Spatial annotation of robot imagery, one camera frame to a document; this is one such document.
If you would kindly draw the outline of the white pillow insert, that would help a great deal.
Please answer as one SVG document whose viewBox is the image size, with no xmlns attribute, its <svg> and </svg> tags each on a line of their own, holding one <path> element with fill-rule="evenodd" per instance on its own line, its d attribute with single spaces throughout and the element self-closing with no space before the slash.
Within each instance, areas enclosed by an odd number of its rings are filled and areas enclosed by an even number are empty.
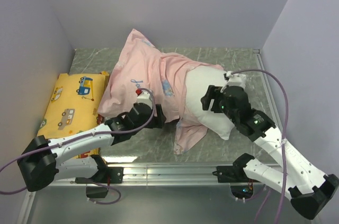
<svg viewBox="0 0 339 224">
<path fill-rule="evenodd" d="M 185 109 L 204 127 L 215 132 L 221 139 L 228 140 L 234 124 L 222 113 L 214 113 L 202 108 L 201 99 L 210 85 L 226 85 L 224 74 L 227 72 L 219 65 L 200 65 L 186 73 Z"/>
</svg>

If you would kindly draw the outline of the pink pillowcase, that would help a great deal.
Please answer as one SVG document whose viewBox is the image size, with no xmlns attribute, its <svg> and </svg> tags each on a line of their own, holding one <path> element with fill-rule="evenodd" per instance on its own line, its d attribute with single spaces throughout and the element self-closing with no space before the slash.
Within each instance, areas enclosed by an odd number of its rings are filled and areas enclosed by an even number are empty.
<svg viewBox="0 0 339 224">
<path fill-rule="evenodd" d="M 183 154 L 208 130 L 185 105 L 186 73 L 202 64 L 178 53 L 160 52 L 142 33 L 133 29 L 110 75 L 98 113 L 111 118 L 127 112 L 136 100 L 136 90 L 149 89 L 155 102 L 162 106 L 166 122 L 178 120 L 174 154 Z"/>
</svg>

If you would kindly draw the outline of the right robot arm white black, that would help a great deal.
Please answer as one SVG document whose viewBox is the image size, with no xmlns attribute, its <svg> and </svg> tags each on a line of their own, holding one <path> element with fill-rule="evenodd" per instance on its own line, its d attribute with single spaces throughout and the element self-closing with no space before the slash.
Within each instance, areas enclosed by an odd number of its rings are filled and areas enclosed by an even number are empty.
<svg viewBox="0 0 339 224">
<path fill-rule="evenodd" d="M 208 86 L 201 98 L 205 111 L 222 113 L 251 142 L 266 151 L 282 171 L 242 154 L 231 168 L 218 166 L 213 172 L 220 183 L 258 181 L 284 195 L 304 218 L 313 220 L 338 189 L 338 177 L 325 174 L 309 162 L 264 112 L 251 107 L 240 86 Z"/>
</svg>

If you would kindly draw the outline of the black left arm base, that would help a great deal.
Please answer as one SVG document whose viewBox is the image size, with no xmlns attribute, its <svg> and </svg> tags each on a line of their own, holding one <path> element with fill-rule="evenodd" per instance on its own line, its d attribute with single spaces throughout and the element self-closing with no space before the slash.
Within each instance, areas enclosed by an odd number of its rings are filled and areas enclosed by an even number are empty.
<svg viewBox="0 0 339 224">
<path fill-rule="evenodd" d="M 121 192 L 112 187 L 115 184 L 121 184 L 123 180 L 123 167 L 108 167 L 106 171 L 99 171 L 98 174 L 95 174 L 91 178 L 83 178 L 77 177 L 75 178 L 76 184 L 86 184 L 86 197 L 89 201 L 108 205 L 114 204 L 120 201 L 122 195 Z M 118 197 L 112 202 L 102 202 L 100 199 L 105 199 L 109 192 L 113 192 L 113 195 L 117 195 Z"/>
</svg>

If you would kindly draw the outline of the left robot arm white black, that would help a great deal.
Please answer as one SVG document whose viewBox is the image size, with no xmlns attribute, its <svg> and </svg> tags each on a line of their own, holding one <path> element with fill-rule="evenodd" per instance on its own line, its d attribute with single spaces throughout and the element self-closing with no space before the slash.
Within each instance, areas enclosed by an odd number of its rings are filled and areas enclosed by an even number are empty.
<svg viewBox="0 0 339 224">
<path fill-rule="evenodd" d="M 76 158 L 76 155 L 127 141 L 143 128 L 162 128 L 165 121 L 160 104 L 150 107 L 135 103 L 129 112 L 108 119 L 91 130 L 57 139 L 37 136 L 22 153 L 22 159 L 17 161 L 26 188 L 36 192 L 67 178 L 107 182 L 111 180 L 110 170 L 100 155 L 85 158 Z"/>
</svg>

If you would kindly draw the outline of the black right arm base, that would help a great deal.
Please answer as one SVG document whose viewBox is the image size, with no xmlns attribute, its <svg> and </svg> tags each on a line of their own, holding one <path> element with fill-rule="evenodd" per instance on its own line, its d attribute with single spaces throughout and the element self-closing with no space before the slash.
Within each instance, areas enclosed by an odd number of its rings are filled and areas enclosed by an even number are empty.
<svg viewBox="0 0 339 224">
<path fill-rule="evenodd" d="M 230 185 L 231 194 L 236 201 L 241 200 L 245 203 L 255 199 L 266 190 L 265 185 L 255 188 L 259 182 L 248 178 L 242 169 L 234 166 L 217 166 L 212 175 L 217 177 L 218 183 Z"/>
</svg>

